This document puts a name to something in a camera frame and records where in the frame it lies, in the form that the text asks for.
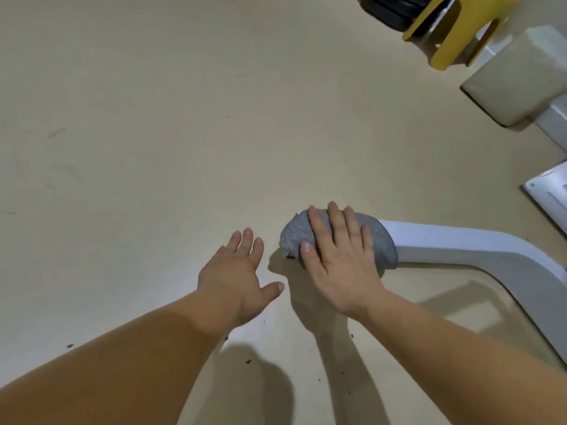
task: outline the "tile floor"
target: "tile floor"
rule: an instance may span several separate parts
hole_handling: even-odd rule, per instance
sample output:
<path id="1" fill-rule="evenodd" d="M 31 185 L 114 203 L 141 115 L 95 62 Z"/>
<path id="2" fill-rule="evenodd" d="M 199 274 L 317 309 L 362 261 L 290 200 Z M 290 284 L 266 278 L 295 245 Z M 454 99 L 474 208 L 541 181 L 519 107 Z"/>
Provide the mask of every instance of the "tile floor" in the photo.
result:
<path id="1" fill-rule="evenodd" d="M 0 1 L 0 384 L 192 291 L 250 225 L 260 279 L 289 288 L 211 358 L 180 423 L 439 424 L 282 262 L 285 223 L 336 200 L 509 232 L 567 264 L 518 190 L 562 151 L 497 126 L 458 90 L 471 70 L 430 69 L 355 0 Z M 406 267 L 385 283 L 557 364 L 486 274 Z"/>

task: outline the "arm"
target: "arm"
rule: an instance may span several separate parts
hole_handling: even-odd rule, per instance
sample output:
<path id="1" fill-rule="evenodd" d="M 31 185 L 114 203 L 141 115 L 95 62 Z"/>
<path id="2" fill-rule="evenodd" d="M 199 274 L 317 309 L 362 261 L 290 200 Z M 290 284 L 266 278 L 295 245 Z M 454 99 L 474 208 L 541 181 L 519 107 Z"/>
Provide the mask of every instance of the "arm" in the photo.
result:
<path id="1" fill-rule="evenodd" d="M 257 238 L 250 252 L 252 239 L 249 228 L 234 233 L 202 269 L 195 292 L 0 389 L 2 422 L 175 425 L 218 342 L 283 288 L 260 288 L 255 271 L 264 246 Z"/>
<path id="2" fill-rule="evenodd" d="M 315 286 L 389 350 L 451 423 L 565 423 L 563 373 L 387 291 L 372 236 L 350 207 L 329 205 L 334 240 L 314 207 L 308 214 L 321 257 L 308 243 L 302 257 Z"/>

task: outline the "yellow chair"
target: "yellow chair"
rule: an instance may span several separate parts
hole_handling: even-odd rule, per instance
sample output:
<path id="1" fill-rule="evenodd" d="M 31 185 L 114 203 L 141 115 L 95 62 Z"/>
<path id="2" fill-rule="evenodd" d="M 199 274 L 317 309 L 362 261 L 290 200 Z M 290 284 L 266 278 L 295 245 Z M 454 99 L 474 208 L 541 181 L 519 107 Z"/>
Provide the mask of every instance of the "yellow chair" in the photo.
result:
<path id="1" fill-rule="evenodd" d="M 431 0 L 428 6 L 404 33 L 409 39 L 423 21 L 445 0 Z M 456 0 L 436 27 L 435 34 L 446 33 L 429 65 L 437 70 L 447 70 L 457 56 L 467 47 L 475 35 L 488 23 L 490 26 L 467 57 L 470 66 L 496 29 L 504 22 L 512 7 L 519 0 Z"/>

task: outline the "person's right arm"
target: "person's right arm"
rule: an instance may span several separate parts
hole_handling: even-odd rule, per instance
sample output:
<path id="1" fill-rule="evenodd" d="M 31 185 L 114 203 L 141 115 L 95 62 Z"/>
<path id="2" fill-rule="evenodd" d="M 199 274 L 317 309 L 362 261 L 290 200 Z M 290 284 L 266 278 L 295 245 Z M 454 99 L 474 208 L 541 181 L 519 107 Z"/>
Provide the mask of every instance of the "person's right arm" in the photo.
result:
<path id="1" fill-rule="evenodd" d="M 308 211 L 321 256 L 308 243 L 301 252 L 314 285 L 389 350 L 453 425 L 567 423 L 565 374 L 387 291 L 368 227 L 358 227 L 350 207 L 328 210 L 334 239 L 319 211 Z"/>

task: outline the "person's left arm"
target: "person's left arm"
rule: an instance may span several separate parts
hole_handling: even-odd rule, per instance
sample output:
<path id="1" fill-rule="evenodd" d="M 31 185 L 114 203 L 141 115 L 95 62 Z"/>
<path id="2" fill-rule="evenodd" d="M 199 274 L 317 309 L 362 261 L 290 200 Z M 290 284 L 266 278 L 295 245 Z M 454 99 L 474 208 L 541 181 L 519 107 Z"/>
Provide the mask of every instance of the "person's left arm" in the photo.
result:
<path id="1" fill-rule="evenodd" d="M 202 269 L 195 292 L 4 386 L 2 422 L 175 425 L 222 337 L 284 288 L 281 282 L 260 287 L 264 245 L 252 240 L 250 228 L 235 232 Z"/>

